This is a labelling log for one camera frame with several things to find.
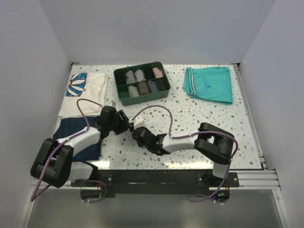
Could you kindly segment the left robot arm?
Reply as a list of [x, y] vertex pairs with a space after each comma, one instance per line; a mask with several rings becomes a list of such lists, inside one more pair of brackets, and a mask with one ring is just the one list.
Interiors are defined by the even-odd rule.
[[34, 160], [30, 175], [56, 188], [70, 180], [82, 180], [87, 186], [94, 186], [98, 182], [98, 174], [93, 171], [93, 166], [74, 162], [73, 157], [108, 137], [110, 132], [119, 135], [128, 129], [129, 119], [125, 113], [105, 106], [97, 119], [83, 130], [58, 140], [46, 139]]

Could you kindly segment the green divided organizer tray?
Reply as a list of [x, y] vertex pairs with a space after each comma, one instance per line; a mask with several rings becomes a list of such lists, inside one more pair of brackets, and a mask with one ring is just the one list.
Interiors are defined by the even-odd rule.
[[123, 106], [166, 98], [171, 89], [161, 62], [116, 69], [114, 81], [118, 98]]

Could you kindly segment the navy blue garment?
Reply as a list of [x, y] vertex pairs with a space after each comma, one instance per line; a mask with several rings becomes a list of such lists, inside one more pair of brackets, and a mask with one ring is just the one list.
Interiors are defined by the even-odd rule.
[[[83, 130], [86, 121], [83, 117], [66, 118], [60, 120], [60, 125], [53, 134], [53, 139], [61, 139]], [[93, 144], [73, 156], [73, 162], [86, 162], [98, 160], [101, 155], [101, 142]]]

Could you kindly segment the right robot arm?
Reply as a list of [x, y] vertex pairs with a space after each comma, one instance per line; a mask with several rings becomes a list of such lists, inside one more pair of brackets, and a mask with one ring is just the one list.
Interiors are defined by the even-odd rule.
[[133, 130], [132, 138], [158, 156], [177, 151], [199, 151], [213, 162], [211, 180], [218, 187], [228, 182], [231, 160], [238, 150], [234, 135], [209, 123], [202, 123], [195, 133], [175, 137], [165, 133], [154, 135], [148, 128], [141, 126]]

